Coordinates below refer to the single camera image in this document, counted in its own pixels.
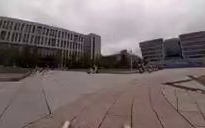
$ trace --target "cloud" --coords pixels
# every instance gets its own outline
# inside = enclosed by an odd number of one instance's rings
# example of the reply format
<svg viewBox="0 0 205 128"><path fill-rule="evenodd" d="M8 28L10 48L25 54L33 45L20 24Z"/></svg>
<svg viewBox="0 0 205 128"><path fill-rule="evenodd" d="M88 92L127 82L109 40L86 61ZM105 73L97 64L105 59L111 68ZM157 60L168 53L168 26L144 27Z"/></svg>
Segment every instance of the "cloud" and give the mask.
<svg viewBox="0 0 205 128"><path fill-rule="evenodd" d="M102 36L102 52L205 30L205 0L0 0L0 15Z"/></svg>

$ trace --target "pavement joint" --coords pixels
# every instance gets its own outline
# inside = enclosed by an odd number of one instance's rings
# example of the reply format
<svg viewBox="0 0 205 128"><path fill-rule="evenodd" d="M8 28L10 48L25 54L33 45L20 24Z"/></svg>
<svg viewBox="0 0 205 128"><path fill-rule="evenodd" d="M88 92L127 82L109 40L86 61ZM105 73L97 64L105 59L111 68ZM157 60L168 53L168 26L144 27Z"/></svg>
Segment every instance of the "pavement joint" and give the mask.
<svg viewBox="0 0 205 128"><path fill-rule="evenodd" d="M161 91L161 94L162 94L162 96L164 97L164 99L176 110L176 108L173 106L173 104L171 104L170 101L167 99L167 97L165 96L165 94L164 94L163 91ZM177 111L177 113L178 113L181 117L183 117L192 127L195 128L195 126L180 112L181 110L178 110L178 109L177 109L176 111Z"/></svg>
<svg viewBox="0 0 205 128"><path fill-rule="evenodd" d="M197 106L197 108L198 108L199 113L202 115L202 118L203 118L203 120L205 121L205 115L204 115L204 113L202 112L202 110L201 110L201 108L200 108L198 102L195 100L195 98L194 98L193 96L191 96L191 97L193 98L193 100L194 100L194 102L195 102L195 104L196 104L196 106Z"/></svg>
<svg viewBox="0 0 205 128"><path fill-rule="evenodd" d="M9 106L14 102L14 100L16 99L17 95L20 93L20 91L23 89L24 87L24 83L22 84L22 86L17 90L17 92L14 94L14 96L12 97L12 99L9 101L8 105L5 107L5 109L2 111L2 113L0 114L0 120L3 117L4 113L7 111L7 109L9 108Z"/></svg>
<svg viewBox="0 0 205 128"><path fill-rule="evenodd" d="M152 103L152 99L151 99L151 88L150 87L149 87L149 93L148 94L149 94L150 107L152 108L153 112L155 113L156 118L159 120L161 127L164 128L164 125L163 125L162 121L160 120L158 113L154 109L154 106L153 106L153 103Z"/></svg>

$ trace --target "modern building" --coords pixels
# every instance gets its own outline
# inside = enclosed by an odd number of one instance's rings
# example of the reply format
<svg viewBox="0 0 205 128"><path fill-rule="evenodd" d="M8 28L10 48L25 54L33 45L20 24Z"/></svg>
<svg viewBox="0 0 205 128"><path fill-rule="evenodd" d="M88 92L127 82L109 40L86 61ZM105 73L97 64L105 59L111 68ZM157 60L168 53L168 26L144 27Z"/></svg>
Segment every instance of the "modern building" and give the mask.
<svg viewBox="0 0 205 128"><path fill-rule="evenodd" d="M164 59L163 39L149 40L139 43L143 59L160 61Z"/></svg>
<svg viewBox="0 0 205 128"><path fill-rule="evenodd" d="M182 34L179 38L156 39L139 43L143 58L149 61L204 59L205 31Z"/></svg>
<svg viewBox="0 0 205 128"><path fill-rule="evenodd" d="M73 56L78 60L86 54L94 59L101 54L99 35L84 35L63 28L8 17L0 17L0 45L17 47L18 51L22 51L24 46L30 46L37 48L37 54L42 57L53 56L61 60L71 59Z"/></svg>
<svg viewBox="0 0 205 128"><path fill-rule="evenodd" d="M205 57L205 31L182 34L179 39L183 58Z"/></svg>
<svg viewBox="0 0 205 128"><path fill-rule="evenodd" d="M95 60L101 56L101 37L96 34L85 36L85 52L91 60Z"/></svg>
<svg viewBox="0 0 205 128"><path fill-rule="evenodd" d="M182 58L181 44L178 38L166 39L163 42L164 59Z"/></svg>
<svg viewBox="0 0 205 128"><path fill-rule="evenodd" d="M105 68L132 68L137 67L142 59L128 52L126 49L121 50L116 54L111 54L102 57L101 66Z"/></svg>

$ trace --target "window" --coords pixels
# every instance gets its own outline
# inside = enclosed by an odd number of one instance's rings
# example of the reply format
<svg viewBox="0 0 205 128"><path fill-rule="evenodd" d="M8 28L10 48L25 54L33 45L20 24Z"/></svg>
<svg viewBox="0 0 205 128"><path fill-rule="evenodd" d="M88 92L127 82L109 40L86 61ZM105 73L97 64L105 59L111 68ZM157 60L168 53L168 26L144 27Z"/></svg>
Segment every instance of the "window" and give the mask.
<svg viewBox="0 0 205 128"><path fill-rule="evenodd" d="M33 43L33 40L34 40L34 35L31 35L30 44Z"/></svg>
<svg viewBox="0 0 205 128"><path fill-rule="evenodd" d="M16 23L15 26L14 26L14 30L17 30L17 23Z"/></svg>
<svg viewBox="0 0 205 128"><path fill-rule="evenodd" d="M67 48L69 48L69 41L67 41Z"/></svg>
<svg viewBox="0 0 205 128"><path fill-rule="evenodd" d="M10 37L10 32L8 32L7 34L7 40L9 40L9 37Z"/></svg>
<svg viewBox="0 0 205 128"><path fill-rule="evenodd" d="M47 45L47 43L48 43L48 38L46 38L44 44Z"/></svg>
<svg viewBox="0 0 205 128"><path fill-rule="evenodd" d="M59 43L60 43L60 42L59 42L59 40L58 40L58 41L57 41L57 47L59 47Z"/></svg>
<svg viewBox="0 0 205 128"><path fill-rule="evenodd" d="M47 31L46 31L46 35L48 35L48 33L49 33L49 29L47 29Z"/></svg>
<svg viewBox="0 0 205 128"><path fill-rule="evenodd" d="M38 26L38 27L37 27L37 33L38 33L38 34L41 34L41 33L42 33L42 27L41 27L41 26Z"/></svg>
<svg viewBox="0 0 205 128"><path fill-rule="evenodd" d="M35 37L34 44L37 44L37 37Z"/></svg>
<svg viewBox="0 0 205 128"><path fill-rule="evenodd" d="M27 24L25 28L25 32L28 32L28 29L29 29L29 25Z"/></svg>
<svg viewBox="0 0 205 128"><path fill-rule="evenodd" d="M61 47L63 47L63 41L61 41Z"/></svg>
<svg viewBox="0 0 205 128"><path fill-rule="evenodd" d="M41 37L37 36L37 44L40 44L40 39L41 39Z"/></svg>
<svg viewBox="0 0 205 128"><path fill-rule="evenodd" d="M30 37L30 35L29 34L27 34L27 43L29 42L29 37Z"/></svg>
<svg viewBox="0 0 205 128"><path fill-rule="evenodd" d="M49 40L48 40L48 46L50 46L51 45L51 38L49 38Z"/></svg>
<svg viewBox="0 0 205 128"><path fill-rule="evenodd" d="M55 46L56 39L52 39L52 46Z"/></svg>
<svg viewBox="0 0 205 128"><path fill-rule="evenodd" d="M3 21L3 28L6 28L6 21Z"/></svg>
<svg viewBox="0 0 205 128"><path fill-rule="evenodd" d="M43 35L45 35L45 33L46 33L46 28L44 27L43 28Z"/></svg>
<svg viewBox="0 0 205 128"><path fill-rule="evenodd" d="M12 34L12 40L11 41L14 41L14 38L15 38L15 33Z"/></svg>
<svg viewBox="0 0 205 128"><path fill-rule="evenodd" d="M23 30L24 30L24 24L21 25L21 31L23 31Z"/></svg>
<svg viewBox="0 0 205 128"><path fill-rule="evenodd" d="M70 42L70 49L72 49L72 42Z"/></svg>
<svg viewBox="0 0 205 128"><path fill-rule="evenodd" d="M41 45L43 45L44 37L41 37Z"/></svg>
<svg viewBox="0 0 205 128"><path fill-rule="evenodd" d="M65 46L66 46L66 41L64 42L64 48L65 48Z"/></svg>
<svg viewBox="0 0 205 128"><path fill-rule="evenodd" d="M22 39L22 34L20 33L19 34L19 42L21 42L21 39Z"/></svg>
<svg viewBox="0 0 205 128"><path fill-rule="evenodd" d="M57 30L55 30L55 37L57 37Z"/></svg>
<svg viewBox="0 0 205 128"><path fill-rule="evenodd" d="M61 33L61 32L59 31L59 32L58 32L58 38L60 38L60 33Z"/></svg>
<svg viewBox="0 0 205 128"><path fill-rule="evenodd" d="M18 41L18 33L16 33L15 41Z"/></svg>
<svg viewBox="0 0 205 128"><path fill-rule="evenodd" d="M7 24L6 24L6 29L9 28L9 24L10 24L10 21L7 22Z"/></svg>
<svg viewBox="0 0 205 128"><path fill-rule="evenodd" d="M35 32L35 26L33 26L32 32L33 32L33 33Z"/></svg>
<svg viewBox="0 0 205 128"><path fill-rule="evenodd" d="M26 42L26 34L24 34L24 37L23 37L23 42Z"/></svg>
<svg viewBox="0 0 205 128"><path fill-rule="evenodd" d="M12 27L13 27L13 22L11 21L11 22L10 22L9 29L12 29Z"/></svg>
<svg viewBox="0 0 205 128"><path fill-rule="evenodd" d="M50 29L50 36L52 36L53 34L52 34L52 29ZM50 40L50 39L49 39Z"/></svg>
<svg viewBox="0 0 205 128"><path fill-rule="evenodd" d="M2 21L0 21L0 28L2 28Z"/></svg>
<svg viewBox="0 0 205 128"><path fill-rule="evenodd" d="M64 32L62 32L62 38L64 38Z"/></svg>

